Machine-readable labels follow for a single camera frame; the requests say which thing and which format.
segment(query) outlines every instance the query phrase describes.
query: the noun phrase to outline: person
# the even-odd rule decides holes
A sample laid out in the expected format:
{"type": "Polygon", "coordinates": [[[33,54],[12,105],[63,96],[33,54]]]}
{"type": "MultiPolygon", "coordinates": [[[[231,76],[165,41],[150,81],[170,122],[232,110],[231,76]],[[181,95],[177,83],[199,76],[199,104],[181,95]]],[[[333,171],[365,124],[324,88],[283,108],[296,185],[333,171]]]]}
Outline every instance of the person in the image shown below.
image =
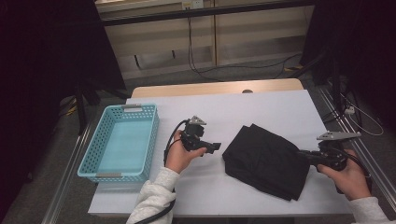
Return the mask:
{"type": "MultiPolygon", "coordinates": [[[[174,144],[171,146],[165,166],[161,168],[154,182],[147,181],[140,191],[137,206],[127,220],[127,224],[136,223],[147,217],[152,217],[166,207],[176,198],[173,189],[180,178],[181,172],[186,169],[190,162],[204,155],[206,148],[187,151],[180,141],[181,131],[174,135],[174,144]]],[[[356,156],[353,150],[347,153],[356,156]]],[[[335,171],[330,167],[318,165],[318,170],[331,178],[335,185],[345,193],[350,200],[349,204],[357,223],[393,223],[389,221],[378,205],[378,199],[373,197],[367,187],[362,169],[352,160],[348,160],[346,168],[335,171]]],[[[153,223],[172,223],[172,211],[153,223]]]]}
{"type": "MultiPolygon", "coordinates": [[[[186,169],[190,162],[205,154],[206,148],[187,151],[180,141],[181,130],[177,130],[174,135],[174,143],[169,149],[165,166],[160,169],[154,182],[149,180],[143,185],[137,199],[137,206],[129,216],[127,224],[136,223],[147,217],[152,217],[160,213],[169,206],[176,198],[173,189],[180,178],[181,172],[186,169]]],[[[173,213],[170,211],[153,223],[172,223],[173,213]]]]}
{"type": "MultiPolygon", "coordinates": [[[[346,153],[356,157],[353,150],[346,149],[346,153]]],[[[318,165],[318,170],[331,178],[337,188],[344,192],[356,223],[394,223],[389,221],[367,187],[363,170],[352,160],[347,160],[346,168],[340,172],[318,165]]]]}

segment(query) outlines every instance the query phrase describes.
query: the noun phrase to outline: hand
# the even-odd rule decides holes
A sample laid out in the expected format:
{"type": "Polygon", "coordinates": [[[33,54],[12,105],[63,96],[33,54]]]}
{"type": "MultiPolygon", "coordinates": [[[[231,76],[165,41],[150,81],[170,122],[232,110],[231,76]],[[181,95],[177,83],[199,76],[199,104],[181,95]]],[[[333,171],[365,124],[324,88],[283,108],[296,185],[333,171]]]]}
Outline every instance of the hand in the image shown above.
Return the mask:
{"type": "MultiPolygon", "coordinates": [[[[346,149],[346,153],[356,156],[353,150],[346,149]]],[[[331,178],[350,201],[371,197],[363,170],[354,161],[347,160],[346,168],[340,172],[321,164],[318,170],[331,178]]]]}
{"type": "Polygon", "coordinates": [[[180,135],[181,130],[177,130],[174,135],[174,144],[169,149],[165,164],[166,168],[169,168],[178,174],[186,169],[194,158],[200,157],[206,152],[205,147],[187,151],[181,143],[180,135]]]}

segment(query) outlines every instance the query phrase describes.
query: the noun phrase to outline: plastic basket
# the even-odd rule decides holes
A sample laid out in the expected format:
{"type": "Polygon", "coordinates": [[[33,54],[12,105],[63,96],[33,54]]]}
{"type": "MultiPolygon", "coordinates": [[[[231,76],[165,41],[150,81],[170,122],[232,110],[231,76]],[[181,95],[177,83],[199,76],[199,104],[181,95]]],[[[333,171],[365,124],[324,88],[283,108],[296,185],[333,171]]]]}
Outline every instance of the plastic basket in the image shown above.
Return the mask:
{"type": "Polygon", "coordinates": [[[108,106],[78,168],[78,176],[93,182],[148,180],[158,125],[156,105],[108,106]]]}

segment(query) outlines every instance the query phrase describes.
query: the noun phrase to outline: black cloth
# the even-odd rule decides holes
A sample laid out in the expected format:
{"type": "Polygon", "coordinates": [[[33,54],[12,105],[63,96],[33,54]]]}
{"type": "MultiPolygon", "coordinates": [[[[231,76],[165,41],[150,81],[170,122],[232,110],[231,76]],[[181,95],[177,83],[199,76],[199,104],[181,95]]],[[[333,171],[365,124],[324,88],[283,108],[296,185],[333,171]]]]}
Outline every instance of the black cloth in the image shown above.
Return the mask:
{"type": "Polygon", "coordinates": [[[298,200],[310,166],[298,151],[290,141],[255,124],[243,126],[222,155],[225,173],[262,192],[298,200]]]}

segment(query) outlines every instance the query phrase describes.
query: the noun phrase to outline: cable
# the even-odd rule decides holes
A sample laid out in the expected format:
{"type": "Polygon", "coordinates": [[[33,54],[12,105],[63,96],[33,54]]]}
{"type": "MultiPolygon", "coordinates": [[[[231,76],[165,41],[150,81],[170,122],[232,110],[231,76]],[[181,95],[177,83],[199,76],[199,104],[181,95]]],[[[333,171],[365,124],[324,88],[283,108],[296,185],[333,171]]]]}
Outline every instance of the cable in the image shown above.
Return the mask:
{"type": "MultiPolygon", "coordinates": [[[[168,143],[166,144],[165,151],[163,152],[163,165],[166,164],[166,159],[167,159],[167,157],[168,157],[168,152],[169,152],[169,149],[171,148],[171,146],[172,146],[175,142],[180,141],[180,139],[177,139],[176,141],[174,141],[174,142],[171,144],[171,141],[172,141],[173,136],[175,135],[175,133],[177,132],[178,128],[179,128],[183,123],[184,123],[184,124],[187,124],[189,121],[190,121],[189,119],[182,120],[182,121],[176,126],[176,128],[172,131],[172,134],[171,134],[171,136],[169,137],[168,143]]],[[[155,215],[153,215],[153,216],[151,216],[151,217],[147,217],[147,218],[145,218],[145,219],[143,219],[143,220],[140,220],[140,221],[136,222],[135,224],[147,224],[147,223],[150,223],[150,222],[153,222],[153,221],[157,220],[157,219],[160,218],[160,217],[165,216],[166,214],[168,214],[168,213],[173,209],[173,207],[174,207],[174,205],[175,205],[175,202],[176,202],[176,199],[174,199],[172,202],[170,202],[170,203],[169,203],[169,206],[167,206],[165,209],[163,209],[160,213],[155,214],[155,215]]]]}
{"type": "MultiPolygon", "coordinates": [[[[327,83],[332,87],[332,81],[331,81],[331,77],[329,77],[328,78],[328,80],[327,80],[327,83]]],[[[344,95],[343,95],[343,93],[341,93],[340,92],[340,96],[342,96],[344,99],[346,99],[345,97],[344,97],[344,95]]],[[[336,117],[334,117],[333,119],[330,119],[330,120],[326,120],[326,121],[323,121],[323,123],[329,123],[329,122],[332,122],[332,121],[335,121],[335,120],[337,120],[337,119],[340,119],[341,117],[343,117],[344,115],[345,115],[345,111],[346,111],[346,109],[347,109],[347,104],[346,104],[346,101],[344,101],[344,102],[341,102],[341,111],[339,111],[339,113],[338,113],[338,115],[336,116],[336,117]]]]}
{"type": "Polygon", "coordinates": [[[325,120],[325,119],[328,118],[330,115],[332,115],[336,110],[337,110],[337,109],[333,109],[331,112],[329,112],[329,113],[323,115],[323,116],[321,117],[322,122],[323,122],[324,124],[326,124],[326,123],[330,123],[330,122],[332,122],[332,121],[335,121],[335,120],[341,118],[342,114],[340,113],[340,114],[338,114],[336,117],[334,117],[334,118],[332,118],[332,119],[325,120]]]}
{"type": "Polygon", "coordinates": [[[214,67],[214,68],[209,68],[207,70],[204,71],[198,71],[198,69],[195,67],[195,62],[194,62],[194,58],[193,58],[193,53],[192,53],[192,28],[191,28],[191,18],[188,18],[188,23],[189,23],[189,66],[191,71],[195,72],[196,74],[198,74],[200,77],[203,78],[207,78],[207,79],[211,79],[211,80],[215,80],[215,81],[219,81],[219,82],[223,82],[223,80],[217,79],[217,78],[212,78],[212,77],[205,77],[202,74],[203,73],[207,73],[213,70],[217,70],[217,69],[222,69],[222,68],[267,68],[267,67],[273,67],[273,66],[277,66],[282,64],[282,70],[279,72],[279,74],[277,74],[275,77],[273,77],[273,79],[279,77],[280,75],[282,75],[283,70],[285,68],[285,63],[296,57],[296,56],[301,56],[302,53],[298,53],[298,54],[294,54],[292,56],[290,56],[289,58],[282,60],[279,63],[273,63],[273,64],[269,64],[269,65],[264,65],[264,66],[245,66],[245,65],[226,65],[226,66],[218,66],[218,67],[214,67]]]}
{"type": "Polygon", "coordinates": [[[205,76],[203,76],[203,75],[201,74],[201,72],[199,72],[199,71],[197,70],[197,68],[195,67],[194,56],[193,56],[193,54],[192,54],[192,38],[191,38],[192,29],[191,29],[191,18],[188,17],[187,20],[188,20],[188,22],[189,22],[189,66],[190,66],[190,69],[191,69],[194,73],[198,74],[198,76],[200,76],[200,77],[203,77],[203,78],[206,78],[206,79],[210,79],[210,80],[215,80],[215,81],[218,81],[218,82],[223,82],[223,80],[220,80],[220,79],[217,79],[217,78],[205,77],[205,76]]]}
{"type": "Polygon", "coordinates": [[[351,155],[351,154],[345,152],[344,150],[340,150],[340,149],[335,148],[335,147],[325,147],[325,148],[333,150],[333,151],[337,151],[337,152],[343,154],[344,156],[348,157],[349,159],[351,159],[352,161],[354,161],[356,164],[359,165],[359,167],[363,171],[363,174],[364,174],[364,176],[366,178],[370,178],[371,177],[370,172],[366,169],[366,167],[364,167],[364,165],[361,163],[361,161],[356,156],[351,155]]]}
{"type": "MultiPolygon", "coordinates": [[[[352,97],[354,99],[354,102],[355,102],[356,106],[359,107],[358,100],[356,98],[355,93],[353,91],[351,91],[351,93],[352,93],[352,97]]],[[[361,119],[361,112],[358,110],[355,113],[355,116],[356,116],[356,120],[358,121],[358,127],[359,127],[357,131],[360,132],[362,130],[362,126],[363,126],[362,125],[362,119],[361,119]]]]}
{"type": "Polygon", "coordinates": [[[349,117],[351,119],[351,121],[358,126],[359,128],[361,128],[362,131],[373,135],[373,136],[380,136],[384,133],[384,129],[382,128],[382,126],[375,120],[373,119],[370,115],[368,115],[366,112],[362,111],[361,109],[359,109],[356,105],[352,104],[344,95],[341,95],[342,97],[344,97],[346,99],[347,102],[349,102],[352,106],[354,106],[358,111],[360,111],[363,115],[365,115],[366,117],[368,117],[369,119],[371,119],[380,129],[381,129],[381,133],[370,133],[369,131],[363,129],[349,114],[349,117]]]}

